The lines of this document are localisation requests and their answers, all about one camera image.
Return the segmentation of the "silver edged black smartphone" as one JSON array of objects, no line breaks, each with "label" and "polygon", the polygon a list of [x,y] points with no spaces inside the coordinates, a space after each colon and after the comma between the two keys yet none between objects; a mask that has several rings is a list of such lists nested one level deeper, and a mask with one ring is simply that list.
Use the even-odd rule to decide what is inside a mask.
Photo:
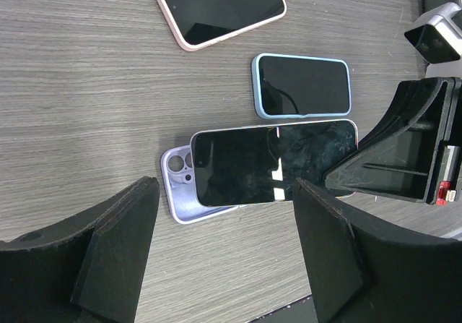
[{"label": "silver edged black smartphone", "polygon": [[205,207],[292,200],[297,178],[325,175],[357,149],[348,119],[198,132],[191,138],[196,196]]}]

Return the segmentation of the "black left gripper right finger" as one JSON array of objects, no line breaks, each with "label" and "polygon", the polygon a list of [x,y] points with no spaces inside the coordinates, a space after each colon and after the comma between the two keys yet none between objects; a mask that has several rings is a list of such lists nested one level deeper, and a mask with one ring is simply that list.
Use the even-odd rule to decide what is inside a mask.
[{"label": "black left gripper right finger", "polygon": [[461,242],[389,223],[302,179],[295,220],[319,322],[459,322]]}]

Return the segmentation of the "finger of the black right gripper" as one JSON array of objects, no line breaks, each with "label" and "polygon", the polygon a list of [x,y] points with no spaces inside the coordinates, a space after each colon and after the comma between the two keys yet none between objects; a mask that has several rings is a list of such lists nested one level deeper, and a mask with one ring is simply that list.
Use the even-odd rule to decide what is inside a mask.
[{"label": "finger of the black right gripper", "polygon": [[400,82],[375,128],[324,175],[330,190],[426,204],[461,198],[461,79]]}]

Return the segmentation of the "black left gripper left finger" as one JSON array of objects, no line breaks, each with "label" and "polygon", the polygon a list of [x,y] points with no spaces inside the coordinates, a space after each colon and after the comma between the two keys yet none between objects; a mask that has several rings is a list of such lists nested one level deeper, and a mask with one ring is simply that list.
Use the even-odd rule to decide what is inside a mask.
[{"label": "black left gripper left finger", "polygon": [[160,201],[145,176],[58,223],[1,243],[3,322],[132,322]]}]

